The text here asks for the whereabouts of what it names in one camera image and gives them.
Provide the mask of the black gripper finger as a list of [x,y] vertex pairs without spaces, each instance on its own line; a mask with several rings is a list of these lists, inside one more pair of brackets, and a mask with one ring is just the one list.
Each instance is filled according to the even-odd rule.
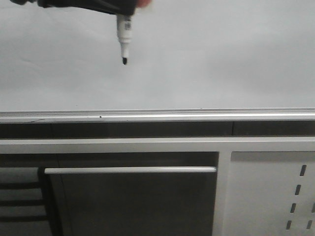
[[137,7],[136,0],[11,0],[12,3],[24,5],[36,2],[39,7],[62,8],[76,7],[106,14],[132,16]]

